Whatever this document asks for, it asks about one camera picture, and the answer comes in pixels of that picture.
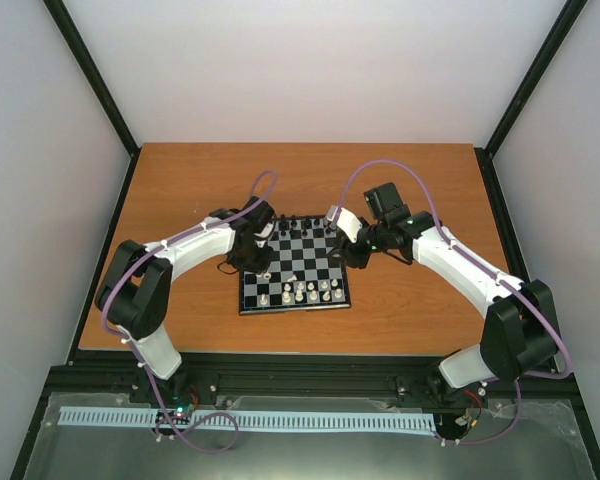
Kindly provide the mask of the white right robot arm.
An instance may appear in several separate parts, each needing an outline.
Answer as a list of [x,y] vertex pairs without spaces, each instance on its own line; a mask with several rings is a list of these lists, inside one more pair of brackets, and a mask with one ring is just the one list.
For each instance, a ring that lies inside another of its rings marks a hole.
[[366,268],[374,253],[399,252],[399,261],[418,263],[463,295],[484,320],[478,344],[441,360],[429,376],[438,395],[470,384],[536,376],[559,350],[556,311],[546,284],[525,282],[479,257],[428,211],[413,213],[389,182],[364,194],[372,223],[333,205],[327,225],[336,233],[334,256],[354,269]]

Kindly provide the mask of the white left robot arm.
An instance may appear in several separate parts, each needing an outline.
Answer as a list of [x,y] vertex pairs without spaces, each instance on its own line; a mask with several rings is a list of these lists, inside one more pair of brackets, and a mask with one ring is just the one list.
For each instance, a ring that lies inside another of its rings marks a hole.
[[178,371],[181,354],[164,325],[171,285],[205,261],[223,256],[237,270],[268,270],[275,210],[253,196],[241,209],[221,208],[172,237],[140,244],[122,242],[115,250],[94,299],[104,326],[137,354],[139,366],[155,376],[152,388],[166,402],[181,400],[188,378]]

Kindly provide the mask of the black and grey chessboard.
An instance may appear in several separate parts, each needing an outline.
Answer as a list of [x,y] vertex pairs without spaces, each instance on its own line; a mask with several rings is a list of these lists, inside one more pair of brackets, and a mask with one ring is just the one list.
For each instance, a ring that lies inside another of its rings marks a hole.
[[[275,231],[267,244],[273,249],[272,261],[266,272],[272,274],[270,279],[264,279],[263,274],[251,272],[240,273],[239,313],[245,315],[283,313],[291,311],[312,311],[345,309],[352,306],[349,282],[345,266],[329,258],[329,252],[334,247],[336,233],[330,229],[323,217],[285,216],[275,219]],[[285,282],[295,274],[296,281]],[[331,286],[332,280],[338,280],[343,291],[343,298],[336,299],[333,292],[337,288]],[[329,288],[322,290],[320,284],[329,283]],[[296,284],[304,283],[305,301],[295,301]],[[307,284],[313,282],[318,293],[318,300],[311,302]],[[284,284],[291,286],[291,302],[284,304],[282,294]],[[331,300],[324,302],[322,295],[325,291],[331,293]],[[266,306],[260,304],[262,294],[268,296]]]

